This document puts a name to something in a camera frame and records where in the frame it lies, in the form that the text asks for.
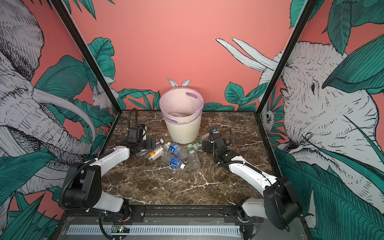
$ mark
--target marble table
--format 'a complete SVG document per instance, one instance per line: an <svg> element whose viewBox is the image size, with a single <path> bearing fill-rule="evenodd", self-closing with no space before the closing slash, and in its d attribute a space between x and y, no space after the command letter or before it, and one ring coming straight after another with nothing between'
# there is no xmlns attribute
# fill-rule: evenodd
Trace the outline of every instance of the marble table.
<svg viewBox="0 0 384 240"><path fill-rule="evenodd" d="M123 112L120 116L115 130L110 133L112 136L105 151L127 136L128 113ZM138 120L139 124L144 123L147 126L149 136L172 142L160 112L139 111ZM203 112L198 139L212 125L230 127L233 131L233 143L228 148L235 150L261 170L273 174L253 113ZM220 132L229 139L226 129ZM130 157L103 176L103 190L127 198L131 204L231 205L246 197L262 198L245 180L217 167L211 154L200 150L198 155L200 169L176 172L161 159L150 163L144 157Z"/></svg>

